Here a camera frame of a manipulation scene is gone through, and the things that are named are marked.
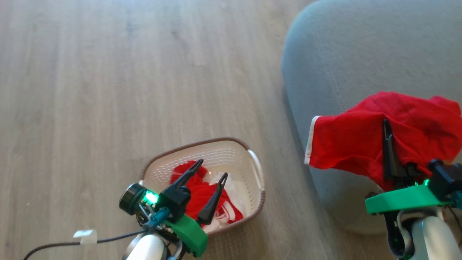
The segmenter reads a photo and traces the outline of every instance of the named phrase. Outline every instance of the white tape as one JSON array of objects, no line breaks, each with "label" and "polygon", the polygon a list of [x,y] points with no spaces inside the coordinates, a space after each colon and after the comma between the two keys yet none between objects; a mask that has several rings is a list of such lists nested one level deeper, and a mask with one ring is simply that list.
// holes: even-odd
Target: white tape
[{"label": "white tape", "polygon": [[96,230],[78,230],[74,234],[74,238],[80,237],[80,244],[96,244],[98,243],[98,235]]}]

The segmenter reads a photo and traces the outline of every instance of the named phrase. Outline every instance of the white stripe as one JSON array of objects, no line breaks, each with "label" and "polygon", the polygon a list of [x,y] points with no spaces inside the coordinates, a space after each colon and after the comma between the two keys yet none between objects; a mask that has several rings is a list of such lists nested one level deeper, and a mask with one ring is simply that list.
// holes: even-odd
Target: white stripe
[{"label": "white stripe", "polygon": [[319,117],[321,116],[313,117],[311,121],[311,126],[310,126],[310,133],[308,134],[308,143],[306,145],[306,151],[305,151],[305,164],[308,164],[308,165],[310,164],[310,157],[313,151],[313,134],[315,131],[315,123]]},{"label": "white stripe", "polygon": [[236,213],[234,212],[234,209],[232,208],[231,204],[227,201],[223,203],[223,209],[228,215],[228,219],[231,221],[236,220]]}]

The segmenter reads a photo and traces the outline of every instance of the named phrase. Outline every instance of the basket rim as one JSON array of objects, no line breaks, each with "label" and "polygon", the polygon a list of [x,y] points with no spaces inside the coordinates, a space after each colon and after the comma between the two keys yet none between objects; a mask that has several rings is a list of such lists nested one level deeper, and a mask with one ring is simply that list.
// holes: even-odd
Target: basket rim
[{"label": "basket rim", "polygon": [[[250,147],[244,143],[242,140],[240,139],[237,139],[237,138],[234,138],[234,137],[219,137],[219,138],[212,138],[212,139],[207,139],[207,140],[203,140],[203,141],[199,141],[199,142],[194,142],[194,143],[190,143],[190,144],[187,144],[187,145],[183,145],[183,146],[180,146],[180,147],[177,147],[173,150],[170,150],[170,151],[167,151],[167,152],[164,152],[162,154],[159,154],[157,156],[155,156],[154,158],[152,158],[143,168],[143,172],[140,174],[140,180],[144,180],[144,177],[146,175],[146,171],[148,170],[149,166],[154,163],[155,161],[157,161],[158,159],[164,157],[164,156],[167,156],[167,155],[170,155],[170,154],[173,154],[173,153],[176,153],[178,151],[181,151],[181,150],[184,150],[184,149],[188,149],[188,148],[191,148],[191,147],[195,147],[195,146],[199,146],[199,145],[203,145],[203,144],[206,144],[206,143],[211,143],[211,142],[220,142],[220,141],[232,141],[232,142],[236,142],[238,144],[240,144],[242,147],[244,147],[246,150],[251,150]],[[223,228],[220,228],[220,229],[216,229],[210,233],[207,233],[207,235],[209,237],[211,236],[215,236],[215,235],[219,235],[219,234],[222,234],[230,229],[233,229],[235,227],[238,227],[246,222],[248,222],[249,220],[255,218],[259,213],[260,211],[263,209],[263,205],[265,204],[265,200],[266,200],[266,193],[264,190],[261,191],[260,193],[260,203],[258,204],[258,208],[254,211],[254,213],[252,213],[252,215],[248,216],[248,217],[245,217],[239,221],[236,221],[234,223],[231,223]]]}]

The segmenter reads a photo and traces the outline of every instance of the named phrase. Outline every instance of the green mount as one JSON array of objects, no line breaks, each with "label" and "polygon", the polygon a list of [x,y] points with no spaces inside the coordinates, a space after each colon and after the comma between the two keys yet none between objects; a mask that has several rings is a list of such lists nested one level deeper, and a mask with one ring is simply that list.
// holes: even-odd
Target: green mount
[{"label": "green mount", "polygon": [[165,221],[165,224],[172,228],[173,232],[197,257],[201,257],[204,254],[207,248],[208,236],[194,219],[183,215],[177,222]]},{"label": "green mount", "polygon": [[451,201],[440,201],[427,185],[411,186],[404,189],[385,192],[366,199],[368,214],[380,214],[388,211],[444,206]]}]

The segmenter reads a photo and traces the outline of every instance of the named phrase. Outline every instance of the wooden floor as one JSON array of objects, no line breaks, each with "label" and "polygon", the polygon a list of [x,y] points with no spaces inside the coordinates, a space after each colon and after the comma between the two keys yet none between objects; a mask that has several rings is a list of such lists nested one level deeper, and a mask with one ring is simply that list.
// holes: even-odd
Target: wooden floor
[{"label": "wooden floor", "polygon": [[[0,255],[137,230],[118,208],[153,156],[233,136],[259,156],[267,201],[203,259],[392,259],[321,210],[280,75],[310,0],[1,0]],[[32,260],[120,259],[130,239]]]}]

